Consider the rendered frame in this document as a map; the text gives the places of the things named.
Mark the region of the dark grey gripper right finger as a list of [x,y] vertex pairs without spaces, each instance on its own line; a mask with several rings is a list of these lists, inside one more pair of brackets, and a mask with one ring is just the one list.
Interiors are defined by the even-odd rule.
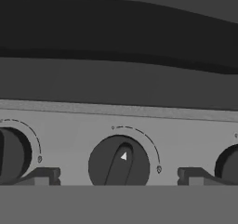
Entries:
[[179,167],[179,186],[238,186],[238,183],[230,182],[222,178],[210,175],[202,167]]

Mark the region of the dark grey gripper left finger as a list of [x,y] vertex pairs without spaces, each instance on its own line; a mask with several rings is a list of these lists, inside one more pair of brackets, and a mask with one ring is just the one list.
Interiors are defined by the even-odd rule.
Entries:
[[17,181],[17,185],[33,186],[59,186],[60,168],[59,167],[37,167],[26,177]]

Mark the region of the grey stove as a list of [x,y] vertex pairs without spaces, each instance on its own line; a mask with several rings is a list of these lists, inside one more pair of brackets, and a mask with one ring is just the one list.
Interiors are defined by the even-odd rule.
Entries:
[[238,144],[238,23],[157,0],[0,0],[0,127],[31,143],[21,178],[59,167],[60,185],[93,185],[90,153],[113,135],[147,152],[146,185],[215,177]]

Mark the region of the black stove knob white arrow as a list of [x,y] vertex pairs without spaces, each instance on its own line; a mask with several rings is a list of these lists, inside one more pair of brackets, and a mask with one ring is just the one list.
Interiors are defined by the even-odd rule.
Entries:
[[146,185],[150,176],[147,152],[134,138],[113,135],[90,153],[88,175],[93,185]]

